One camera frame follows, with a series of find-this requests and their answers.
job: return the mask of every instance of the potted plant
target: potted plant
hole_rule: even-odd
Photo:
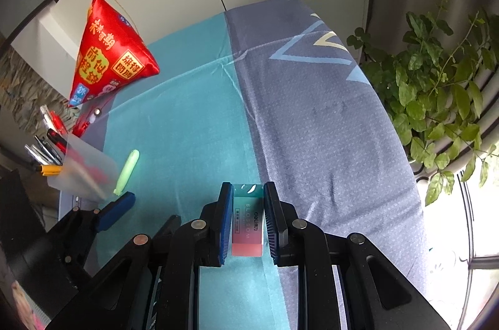
[[[487,158],[496,147],[482,149],[480,127],[476,121],[483,111],[483,96],[473,81],[482,69],[495,70],[499,59],[499,16],[480,9],[468,17],[466,35],[454,47],[444,47],[439,34],[453,35],[441,19],[448,0],[440,0],[436,14],[406,14],[409,30],[403,36],[406,50],[393,55],[374,47],[370,34],[355,29],[347,45],[362,48],[365,61],[360,65],[380,98],[408,158],[436,168],[428,185],[425,204],[440,193],[452,192],[454,174],[446,170],[463,143],[472,151],[461,178],[468,180],[475,171],[476,159],[482,161],[480,186],[488,175]],[[448,137],[452,145],[437,154],[435,142]]]

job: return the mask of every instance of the blue label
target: blue label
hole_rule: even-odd
[[[74,95],[73,97],[69,100],[69,104],[73,107],[81,104],[88,94],[88,91],[90,91],[86,86],[84,86],[82,83],[79,83],[76,89],[74,90]]]
[[[126,26],[132,27],[132,25],[130,25],[130,22],[128,22],[123,15],[118,15],[118,18],[120,18],[121,22],[126,24]]]

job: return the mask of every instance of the gradient eraser wrapper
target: gradient eraser wrapper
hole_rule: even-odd
[[[264,188],[234,184],[232,255],[261,257],[264,250]]]
[[[156,74],[156,60],[126,18],[106,0],[92,0],[68,106],[75,107]]]

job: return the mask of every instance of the red pouch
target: red pouch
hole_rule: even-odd
[[[156,74],[156,60],[126,18],[106,0],[92,0],[68,106],[77,106]]]

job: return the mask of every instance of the eraser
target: eraser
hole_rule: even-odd
[[[261,257],[264,250],[262,185],[234,184],[232,255]]]

